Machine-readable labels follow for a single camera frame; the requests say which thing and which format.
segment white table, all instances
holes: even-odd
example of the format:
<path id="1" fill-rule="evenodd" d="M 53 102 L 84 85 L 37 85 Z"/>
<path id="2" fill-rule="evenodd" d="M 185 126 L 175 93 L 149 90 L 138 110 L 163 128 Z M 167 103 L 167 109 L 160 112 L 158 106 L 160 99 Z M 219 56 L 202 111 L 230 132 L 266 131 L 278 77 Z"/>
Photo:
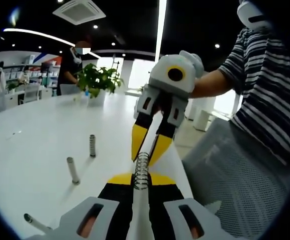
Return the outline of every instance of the white table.
<path id="1" fill-rule="evenodd" d="M 132 171 L 135 101 L 112 94 L 103 107 L 86 107 L 73 96 L 61 96 L 0 113 L 0 212 L 21 238 L 42 234 L 25 222 L 24 213 L 56 228 L 60 215 L 97 197 L 113 175 Z M 160 120 L 157 115 L 143 150 L 149 151 Z M 89 159 L 90 134 L 96 135 L 94 160 Z M 67 157 L 75 159 L 79 186 L 71 184 Z M 173 144 L 150 171 L 170 176 L 184 197 L 192 197 Z"/>

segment spring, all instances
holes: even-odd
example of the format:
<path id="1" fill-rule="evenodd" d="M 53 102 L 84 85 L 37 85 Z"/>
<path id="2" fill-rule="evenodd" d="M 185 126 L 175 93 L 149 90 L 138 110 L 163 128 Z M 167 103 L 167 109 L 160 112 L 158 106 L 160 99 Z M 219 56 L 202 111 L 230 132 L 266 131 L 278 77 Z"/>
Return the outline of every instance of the spring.
<path id="1" fill-rule="evenodd" d="M 137 190 L 144 190 L 148 188 L 148 161 L 148 153 L 140 152 L 138 154 L 134 175 L 134 188 Z"/>
<path id="2" fill-rule="evenodd" d="M 89 137 L 89 155 L 92 158 L 96 157 L 96 136 L 93 134 Z"/>

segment white rod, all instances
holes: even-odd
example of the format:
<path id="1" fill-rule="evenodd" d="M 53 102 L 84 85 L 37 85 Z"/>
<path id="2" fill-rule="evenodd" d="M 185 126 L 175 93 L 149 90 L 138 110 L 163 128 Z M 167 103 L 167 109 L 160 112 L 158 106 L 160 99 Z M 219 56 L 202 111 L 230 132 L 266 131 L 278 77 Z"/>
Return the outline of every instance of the white rod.
<path id="1" fill-rule="evenodd" d="M 70 175 L 73 179 L 73 184 L 78 185 L 80 183 L 80 180 L 76 171 L 74 159 L 72 157 L 68 157 L 67 163 L 68 163 Z"/>
<path id="2" fill-rule="evenodd" d="M 41 222 L 39 222 L 36 219 L 34 219 L 28 213 L 24 214 L 24 218 L 27 221 L 27 223 L 29 223 L 33 227 L 39 229 L 40 231 L 43 231 L 44 233 L 48 233 L 48 232 L 50 232 L 52 230 L 52 228 L 50 228 L 50 227 L 48 227 L 46 225 L 43 225 Z"/>

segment light strip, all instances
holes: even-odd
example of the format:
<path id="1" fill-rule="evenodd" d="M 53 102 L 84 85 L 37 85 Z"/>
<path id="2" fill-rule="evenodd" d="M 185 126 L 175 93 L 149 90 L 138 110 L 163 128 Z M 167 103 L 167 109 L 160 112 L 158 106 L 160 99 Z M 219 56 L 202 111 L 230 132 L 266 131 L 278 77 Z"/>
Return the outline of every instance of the light strip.
<path id="1" fill-rule="evenodd" d="M 161 41 L 163 38 L 166 8 L 167 8 L 167 0 L 159 0 L 158 31 L 157 31 L 155 63 L 158 62 L 159 56 L 160 56 L 160 48 L 161 48 Z"/>
<path id="2" fill-rule="evenodd" d="M 56 40 L 56 41 L 59 41 L 61 43 L 64 43 L 64 44 L 68 44 L 72 47 L 74 47 L 75 45 L 69 41 L 66 41 L 66 40 L 63 40 L 61 38 L 58 38 L 58 37 L 55 37 L 55 36 L 51 36 L 51 35 L 48 35 L 48 34 L 45 34 L 45 33 L 42 33 L 42 32 L 38 32 L 38 31 L 32 31 L 32 30 L 26 30 L 26 29 L 20 29 L 20 28 L 6 28 L 4 29 L 4 32 L 19 32 L 19 33 L 27 33 L 27 34 L 35 34 L 35 35 L 39 35 L 39 36 L 42 36 L 42 37 L 46 37 L 46 38 L 50 38 L 50 39 L 53 39 L 53 40 Z M 88 52 L 90 55 L 98 58 L 98 59 L 101 59 L 101 57 L 93 52 Z"/>

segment green leaves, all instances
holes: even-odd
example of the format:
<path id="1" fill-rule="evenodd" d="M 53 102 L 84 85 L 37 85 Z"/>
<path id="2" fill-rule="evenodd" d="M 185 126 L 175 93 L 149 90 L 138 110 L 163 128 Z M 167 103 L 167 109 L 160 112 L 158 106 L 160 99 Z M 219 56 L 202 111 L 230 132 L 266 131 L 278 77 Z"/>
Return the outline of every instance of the green leaves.
<path id="1" fill-rule="evenodd" d="M 114 93 L 116 87 L 124 84 L 124 81 L 119 78 L 119 73 L 114 68 L 107 69 L 105 67 L 97 68 L 92 63 L 86 65 L 78 72 L 78 86 L 81 91 L 88 88 L 90 96 L 97 97 L 100 90 L 106 90 Z"/>
<path id="2" fill-rule="evenodd" d="M 15 89 L 16 87 L 18 87 L 18 84 L 12 82 L 12 83 L 8 84 L 7 89 L 8 89 L 8 91 L 11 91 L 12 89 Z"/>

